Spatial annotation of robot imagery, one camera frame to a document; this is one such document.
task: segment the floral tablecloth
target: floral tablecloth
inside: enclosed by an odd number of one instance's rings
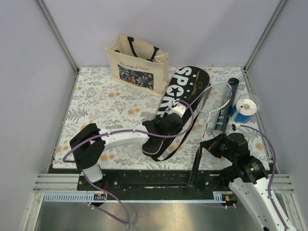
[[[240,67],[204,67],[203,69],[209,73],[211,84],[227,82],[231,77],[239,79],[240,84],[235,102],[241,95],[248,93]],[[176,70],[177,67],[170,67],[169,77],[172,77]],[[76,168],[75,164],[64,163],[62,158],[70,150],[69,141],[88,123],[96,123],[99,128],[131,127],[145,120],[153,119],[160,100],[161,98],[114,81],[110,68],[81,68],[65,126],[54,154],[53,168]],[[211,115],[204,140],[214,137],[211,131],[217,116],[218,114]],[[167,161],[155,162],[145,156],[139,146],[132,144],[104,151],[99,159],[99,164],[104,169],[190,170],[196,150],[202,140],[206,120],[206,114],[199,115],[186,141]],[[248,125],[257,128],[256,119],[253,117]],[[230,124],[228,124],[226,133],[229,132],[232,132]],[[241,132],[249,142],[251,154],[259,158],[265,168],[269,169],[261,137],[249,129],[241,128]],[[180,141],[181,137],[177,137],[165,154],[175,150]],[[207,151],[203,151],[200,170],[220,170],[229,165],[231,163],[227,159],[218,159]]]

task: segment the tote bag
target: tote bag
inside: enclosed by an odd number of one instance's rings
[[[118,35],[106,48],[112,75],[116,81],[157,97],[168,82],[168,54],[138,38]]]

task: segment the black bag handle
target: black bag handle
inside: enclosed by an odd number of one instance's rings
[[[153,155],[153,156],[152,156],[152,159],[153,159],[154,161],[156,161],[156,162],[164,161],[164,160],[170,159],[170,158],[175,154],[175,152],[181,147],[181,145],[184,143],[184,141],[185,141],[186,138],[188,137],[188,135],[189,135],[189,133],[191,132],[191,130],[192,130],[192,128],[193,128],[195,122],[197,121],[197,118],[198,118],[199,114],[200,114],[200,113],[198,113],[198,115],[197,115],[197,116],[195,117],[195,119],[193,120],[193,122],[192,122],[192,127],[185,133],[185,136],[184,136],[183,139],[181,140],[180,145],[176,148],[176,150],[174,150],[173,152],[171,152],[171,153],[170,153],[165,159],[163,159],[163,160],[157,159],[161,154],[159,154],[157,157],[156,157],[155,155]]]
[[[132,42],[134,41],[134,38],[128,36],[128,37],[127,37],[127,40],[128,40],[128,42],[129,42],[131,51],[133,52],[133,55],[134,55],[135,57],[138,58],[138,55],[136,54],[135,49],[134,49],[134,47],[133,47],[133,43],[132,43]],[[147,59],[147,61],[153,62],[153,59],[154,59],[154,57],[155,57],[155,55],[156,55],[156,52],[157,52],[158,50],[159,50],[159,48],[154,47],[154,52],[153,52],[153,54],[152,54],[152,57],[151,57],[151,59]]]

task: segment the white wall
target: white wall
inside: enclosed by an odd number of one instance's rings
[[[308,1],[289,1],[248,73],[282,173],[308,221]]]
[[[79,66],[108,66],[116,35],[143,39],[170,65],[244,65],[279,0],[45,0]]]
[[[74,72],[34,0],[0,7],[0,227],[17,231]]]

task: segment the black tube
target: black tube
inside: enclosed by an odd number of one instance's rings
[[[227,124],[228,124],[228,121],[229,121],[229,114],[232,110],[235,94],[236,94],[236,91],[237,91],[237,88],[239,86],[240,81],[237,78],[230,78],[228,80],[228,83],[231,85],[231,88],[232,88],[231,100],[219,112],[217,122],[216,122],[214,130],[213,130],[214,135],[219,135],[221,133],[226,132]]]
[[[196,156],[194,158],[191,174],[189,176],[188,183],[187,183],[187,187],[189,187],[189,188],[192,188],[192,189],[194,188],[196,178],[197,178],[197,175],[198,175],[201,157],[202,157],[202,147],[199,146],[197,153],[196,153]]]

